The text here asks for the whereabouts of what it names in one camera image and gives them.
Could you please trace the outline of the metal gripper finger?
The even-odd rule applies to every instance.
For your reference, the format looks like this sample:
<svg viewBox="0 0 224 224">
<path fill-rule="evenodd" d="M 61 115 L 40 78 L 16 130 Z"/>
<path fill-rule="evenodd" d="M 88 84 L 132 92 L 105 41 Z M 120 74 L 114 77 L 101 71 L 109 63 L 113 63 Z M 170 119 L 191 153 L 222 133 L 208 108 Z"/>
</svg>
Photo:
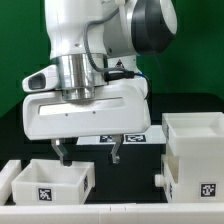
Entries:
<svg viewBox="0 0 224 224">
<path fill-rule="evenodd" d="M 65 146 L 65 139 L 52 139 L 51 146 L 59 157 L 60 164 L 62 166 L 70 167 L 72 165 L 72 161 L 68 158 L 68 151 Z"/>
<path fill-rule="evenodd" d="M 119 149 L 124 142 L 123 135 L 113 135 L 112 142 L 114 143 L 111 152 L 109 153 L 109 162 L 111 164 L 118 164 L 120 162 Z"/>
</svg>

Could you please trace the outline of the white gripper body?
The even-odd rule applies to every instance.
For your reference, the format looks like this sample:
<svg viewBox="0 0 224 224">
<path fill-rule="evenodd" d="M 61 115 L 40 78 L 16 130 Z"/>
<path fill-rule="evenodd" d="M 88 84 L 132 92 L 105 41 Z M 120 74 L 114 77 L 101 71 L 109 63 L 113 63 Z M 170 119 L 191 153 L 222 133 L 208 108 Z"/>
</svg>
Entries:
<svg viewBox="0 0 224 224">
<path fill-rule="evenodd" d="M 28 95 L 23 127 L 31 140 L 141 133 L 151 125 L 143 79 L 112 81 L 89 100 L 64 101 L 59 91 Z"/>
</svg>

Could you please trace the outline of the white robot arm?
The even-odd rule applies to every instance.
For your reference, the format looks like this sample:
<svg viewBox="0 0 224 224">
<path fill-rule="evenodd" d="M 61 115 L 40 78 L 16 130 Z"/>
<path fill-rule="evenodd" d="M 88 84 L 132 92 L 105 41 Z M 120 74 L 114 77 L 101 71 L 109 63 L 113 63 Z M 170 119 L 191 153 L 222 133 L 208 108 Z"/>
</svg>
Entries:
<svg viewBox="0 0 224 224">
<path fill-rule="evenodd" d="M 177 32 L 172 0 L 44 0 L 49 65 L 26 77 L 23 126 L 50 140 L 60 160 L 69 138 L 109 135 L 117 146 L 151 124 L 141 55 L 164 51 Z"/>
</svg>

